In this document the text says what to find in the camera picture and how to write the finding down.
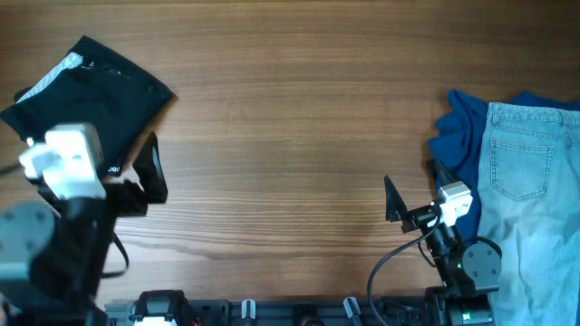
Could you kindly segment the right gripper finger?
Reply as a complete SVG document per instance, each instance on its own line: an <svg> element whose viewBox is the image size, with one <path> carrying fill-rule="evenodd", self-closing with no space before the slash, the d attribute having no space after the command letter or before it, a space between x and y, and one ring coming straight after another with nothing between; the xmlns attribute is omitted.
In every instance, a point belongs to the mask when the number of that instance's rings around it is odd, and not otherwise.
<svg viewBox="0 0 580 326"><path fill-rule="evenodd" d="M458 181L458 177L450 171L441 161L432 158L428 161L428 169L437 182L446 186Z"/></svg>
<svg viewBox="0 0 580 326"><path fill-rule="evenodd" d="M390 222L398 222L407 218L408 209L391 178L384 177L386 195L386 219Z"/></svg>

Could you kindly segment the black shorts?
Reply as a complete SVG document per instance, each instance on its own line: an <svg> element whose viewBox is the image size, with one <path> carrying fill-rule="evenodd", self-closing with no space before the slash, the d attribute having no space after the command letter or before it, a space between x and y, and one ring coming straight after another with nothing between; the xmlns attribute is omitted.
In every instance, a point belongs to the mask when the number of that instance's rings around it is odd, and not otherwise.
<svg viewBox="0 0 580 326"><path fill-rule="evenodd" d="M101 142L101 177L119 176L131 146L174 93L149 72L88 36L1 119L21 138L43 141L58 124L92 124Z"/></svg>

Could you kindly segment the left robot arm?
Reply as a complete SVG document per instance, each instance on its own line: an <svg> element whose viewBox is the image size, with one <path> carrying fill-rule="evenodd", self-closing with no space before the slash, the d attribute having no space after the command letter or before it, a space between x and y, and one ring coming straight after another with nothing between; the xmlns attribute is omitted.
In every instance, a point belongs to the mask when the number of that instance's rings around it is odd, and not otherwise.
<svg viewBox="0 0 580 326"><path fill-rule="evenodd" d="M94 302L107 272L120 217L142 217L163 204L168 188L159 143L151 133L132 164L139 180L106 184L103 194L56 197L44 205L22 203L1 215L1 293L12 306L8 325L109 325Z"/></svg>

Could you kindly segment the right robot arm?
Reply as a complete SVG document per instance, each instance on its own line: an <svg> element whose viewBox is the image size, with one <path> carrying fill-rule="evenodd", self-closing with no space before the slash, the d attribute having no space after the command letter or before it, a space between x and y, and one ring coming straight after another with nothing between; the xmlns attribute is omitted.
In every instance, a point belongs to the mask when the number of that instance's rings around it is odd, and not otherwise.
<svg viewBox="0 0 580 326"><path fill-rule="evenodd" d="M457 222L470 210L471 188L438 160L430 168L441 187L431 203L414 209L384 178L386 220L400 222L404 234L421 232L416 245L426 246L422 254L430 255L441 286L428 288L420 298L384 300L384 316L397 325L493 325L488 295L499 289L502 251L485 237L463 238Z"/></svg>

